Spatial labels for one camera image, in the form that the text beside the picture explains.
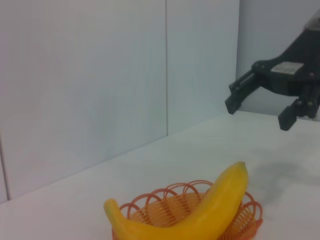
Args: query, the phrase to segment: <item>white wall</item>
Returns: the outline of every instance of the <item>white wall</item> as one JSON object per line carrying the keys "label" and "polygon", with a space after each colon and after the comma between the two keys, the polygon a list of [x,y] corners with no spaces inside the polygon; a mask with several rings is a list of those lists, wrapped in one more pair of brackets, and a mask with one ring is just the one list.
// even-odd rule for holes
{"label": "white wall", "polygon": [[168,132],[226,111],[236,77],[239,0],[168,0]]}
{"label": "white wall", "polygon": [[6,191],[4,172],[3,172],[1,156],[0,156],[0,204],[4,203],[5,201],[7,201],[7,191]]}
{"label": "white wall", "polygon": [[165,0],[0,5],[11,198],[166,135]]}
{"label": "white wall", "polygon": [[[318,9],[319,0],[240,1],[237,77],[255,61],[280,55]],[[240,110],[279,115],[295,98],[260,88],[243,102]]]}

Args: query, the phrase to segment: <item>banana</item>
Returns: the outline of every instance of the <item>banana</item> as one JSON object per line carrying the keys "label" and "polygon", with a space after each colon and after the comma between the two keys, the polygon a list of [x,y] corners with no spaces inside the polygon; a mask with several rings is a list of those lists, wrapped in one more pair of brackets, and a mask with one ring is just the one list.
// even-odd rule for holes
{"label": "banana", "polygon": [[171,227],[128,220],[114,199],[104,203],[104,211],[119,240],[216,240],[236,215],[247,185],[245,163],[231,165],[217,178],[198,207]]}

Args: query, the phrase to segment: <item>orange wire basket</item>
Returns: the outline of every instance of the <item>orange wire basket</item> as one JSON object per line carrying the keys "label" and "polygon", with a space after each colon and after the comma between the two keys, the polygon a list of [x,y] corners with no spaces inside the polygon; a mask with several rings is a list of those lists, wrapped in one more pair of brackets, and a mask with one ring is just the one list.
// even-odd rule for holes
{"label": "orange wire basket", "polygon": [[[127,208],[126,217],[130,220],[157,227],[170,227],[187,217],[211,186],[212,183],[205,180],[171,184],[136,197],[132,202],[122,205],[120,210]],[[263,222],[262,214],[260,203],[246,192],[234,219],[218,240],[252,240]],[[118,240],[113,230],[112,238]]]}

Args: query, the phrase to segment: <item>white label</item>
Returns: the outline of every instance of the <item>white label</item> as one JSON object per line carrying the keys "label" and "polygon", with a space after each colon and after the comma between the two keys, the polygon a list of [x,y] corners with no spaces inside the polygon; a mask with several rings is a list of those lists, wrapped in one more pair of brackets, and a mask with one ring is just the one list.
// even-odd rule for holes
{"label": "white label", "polygon": [[303,65],[303,63],[299,62],[283,61],[282,63],[274,66],[271,69],[271,72],[295,75],[296,72],[303,67]]}

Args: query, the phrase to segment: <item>white table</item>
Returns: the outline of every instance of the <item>white table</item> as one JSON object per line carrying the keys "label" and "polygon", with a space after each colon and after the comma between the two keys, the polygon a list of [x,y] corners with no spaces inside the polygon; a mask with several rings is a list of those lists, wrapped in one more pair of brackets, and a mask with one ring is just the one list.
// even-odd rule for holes
{"label": "white table", "polygon": [[103,211],[175,182],[214,181],[245,161],[248,191],[263,204],[257,240],[318,239],[320,124],[280,131],[275,116],[213,118],[0,205],[1,240],[110,240]]}

